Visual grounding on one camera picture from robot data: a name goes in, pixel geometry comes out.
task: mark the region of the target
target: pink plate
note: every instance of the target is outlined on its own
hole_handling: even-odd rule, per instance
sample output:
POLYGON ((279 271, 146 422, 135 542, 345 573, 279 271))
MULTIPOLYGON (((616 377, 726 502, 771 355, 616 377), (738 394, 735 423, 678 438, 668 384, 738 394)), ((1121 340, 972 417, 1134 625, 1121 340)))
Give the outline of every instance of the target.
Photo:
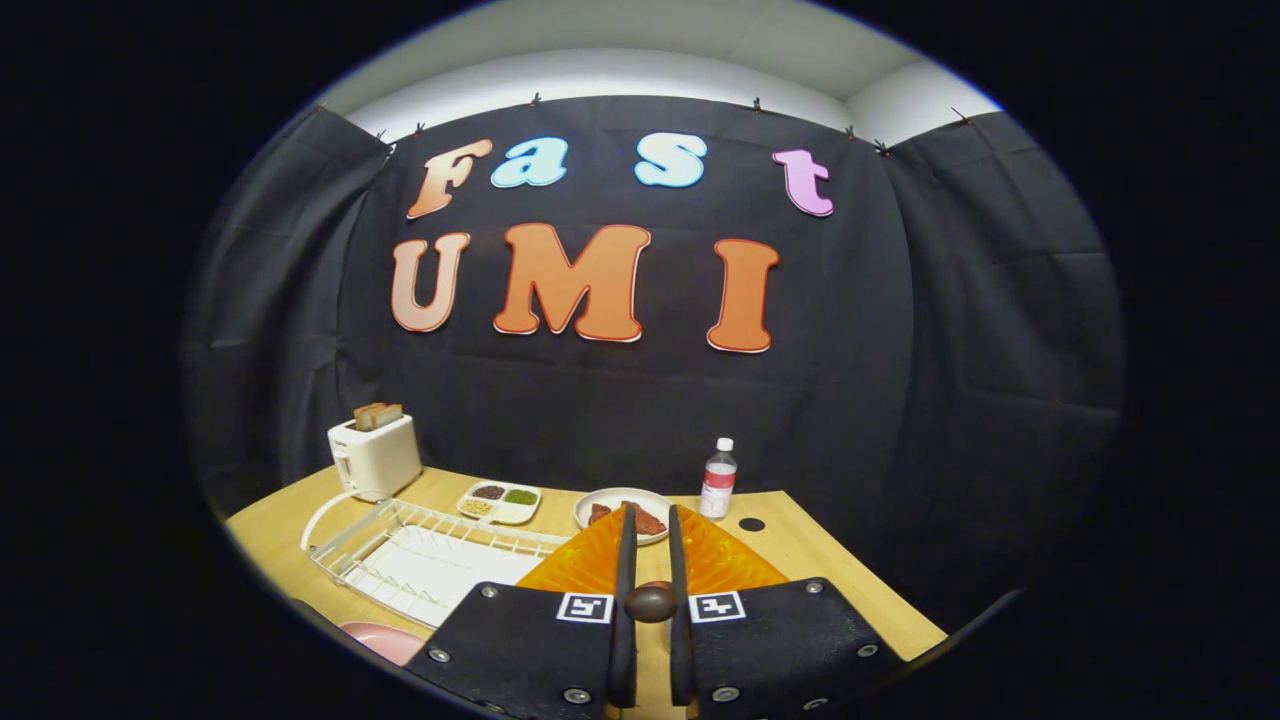
POLYGON ((343 623, 339 626, 365 647, 401 667, 408 664, 426 644, 425 639, 413 633, 378 623, 343 623))

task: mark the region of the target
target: plate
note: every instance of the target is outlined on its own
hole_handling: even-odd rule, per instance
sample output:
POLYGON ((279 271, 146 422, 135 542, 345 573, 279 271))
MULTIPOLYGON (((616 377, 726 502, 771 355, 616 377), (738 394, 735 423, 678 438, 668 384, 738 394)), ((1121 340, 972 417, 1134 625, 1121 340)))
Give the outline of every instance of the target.
POLYGON ((390 625, 378 623, 343 623, 338 625, 344 633, 360 641, 360 644, 403 667, 422 650, 426 641, 390 625))
POLYGON ((462 493, 462 496, 458 497, 456 507, 458 509, 458 512, 466 515, 467 518, 475 518, 476 520, 488 520, 490 523, 500 523, 503 525, 518 525, 521 523, 527 523, 529 519, 534 516, 534 512, 538 510, 538 506, 541 503, 543 503, 543 491, 535 488, 534 486, 517 486, 515 483, 502 483, 498 480, 481 480, 468 487, 467 492, 462 493), (500 487, 503 489, 502 497, 497 500, 490 500, 488 497, 476 497, 471 495, 475 491, 489 486, 500 487), (534 493, 535 496, 534 503, 520 505, 518 502, 503 502, 503 497, 507 497, 507 495, 509 495, 511 491, 513 489, 522 489, 534 493), (480 502, 486 502, 489 503, 492 510, 489 510, 489 512, 485 514, 477 514, 471 510, 465 510, 463 503, 466 503, 466 501, 468 500, 477 500, 480 502))
MULTIPOLYGON (((591 519, 591 503, 599 502, 600 505, 608 505, 609 510, 617 510, 622 505, 623 500, 630 500, 644 511, 653 515, 654 518, 662 520, 662 524, 667 524, 667 514, 671 511, 671 501, 655 492, 649 492, 646 489, 639 488, 605 488, 590 492, 577 501, 573 506, 573 519, 577 520, 579 528, 586 528, 588 521, 591 519)), ((655 536, 641 536, 636 534, 636 544, 652 544, 662 538, 671 534, 671 528, 655 534, 655 536)))

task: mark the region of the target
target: black curtain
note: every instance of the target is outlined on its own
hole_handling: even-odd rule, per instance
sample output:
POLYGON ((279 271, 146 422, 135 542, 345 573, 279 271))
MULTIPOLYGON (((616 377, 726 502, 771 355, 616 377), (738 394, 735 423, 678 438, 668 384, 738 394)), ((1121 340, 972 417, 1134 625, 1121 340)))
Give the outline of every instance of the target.
POLYGON ((911 254, 911 387, 874 569, 950 628, 1038 569, 1080 521, 1123 400, 1102 238, 1005 113, 895 146, 911 254))
POLYGON ((209 223, 179 359, 191 457, 220 518, 332 462, 342 263, 385 156, 314 108, 271 138, 209 223))
MULTIPOLYGON (((586 97, 463 118, 387 151, 315 110, 212 223, 183 357, 196 464, 224 514, 332 464, 325 430, 375 400, 404 404, 429 465, 570 489, 696 493, 730 436, 740 492, 786 489, 955 629, 1020 580, 1097 483, 1121 393, 1115 282, 1070 184, 1004 113, 881 155, 749 108, 586 97), (707 142, 696 184, 636 181, 636 142, 652 132, 707 142), (562 179, 489 182, 508 147, 541 136, 570 143, 562 179), (424 163, 481 138, 493 151, 451 204, 407 220, 424 163), (787 197, 772 152, 792 149, 828 168, 829 217, 787 197), (504 233, 532 222, 553 225, 571 260, 605 225, 650 232, 639 341, 545 322, 495 332, 504 233), (453 311, 431 333, 404 331, 389 309, 392 249, 451 232, 471 236, 453 311), (781 256, 765 352, 707 343, 721 238, 781 256)), ((424 304, 436 258, 419 268, 424 304)))

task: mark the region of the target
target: letter m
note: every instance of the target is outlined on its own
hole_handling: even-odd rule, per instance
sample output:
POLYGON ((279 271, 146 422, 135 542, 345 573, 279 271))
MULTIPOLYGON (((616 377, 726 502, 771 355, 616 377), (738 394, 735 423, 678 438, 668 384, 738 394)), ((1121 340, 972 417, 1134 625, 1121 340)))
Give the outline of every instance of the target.
POLYGON ((515 225, 507 231, 507 243, 512 252, 511 279, 507 304, 493 319, 498 332, 538 331, 538 316, 532 313, 536 293, 553 333, 564 331, 586 296, 586 311, 573 325, 577 334, 611 342, 640 338, 632 305, 636 263, 649 245, 648 231, 632 225, 600 228, 572 264, 556 229, 548 224, 515 225))

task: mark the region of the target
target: table surface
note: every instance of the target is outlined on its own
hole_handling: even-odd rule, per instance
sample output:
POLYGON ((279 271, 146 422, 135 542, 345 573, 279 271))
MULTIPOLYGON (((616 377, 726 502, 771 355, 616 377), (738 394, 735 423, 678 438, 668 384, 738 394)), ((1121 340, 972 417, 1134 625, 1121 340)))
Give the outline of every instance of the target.
MULTIPOLYGON (((460 515, 454 503, 480 479, 428 468, 396 497, 460 515)), ((280 592, 315 607, 334 624, 380 623, 429 638, 429 628, 384 610, 351 588, 335 585, 298 547, 311 515, 344 489, 337 469, 329 466, 241 510, 227 520, 227 528, 241 550, 280 592)), ((573 536, 579 532, 573 506, 584 495, 543 489, 543 501, 534 518, 513 527, 573 536)), ((698 509, 698 496, 667 497, 698 509)), ((324 544, 372 507, 372 503, 357 498, 338 502, 316 524, 310 543, 324 544)), ((946 638, 946 633, 827 534, 786 492, 733 493, 728 515, 719 525, 790 579, 827 578, 904 660, 919 656, 946 638), (759 532, 742 530, 737 525, 742 518, 759 518, 765 527, 759 532)), ((669 580, 669 552, 666 539, 640 547, 636 553, 636 584, 669 580)), ((662 624, 636 623, 637 707, 626 710, 627 720, 685 719, 685 708, 671 705, 671 656, 663 643, 662 629, 662 624)))

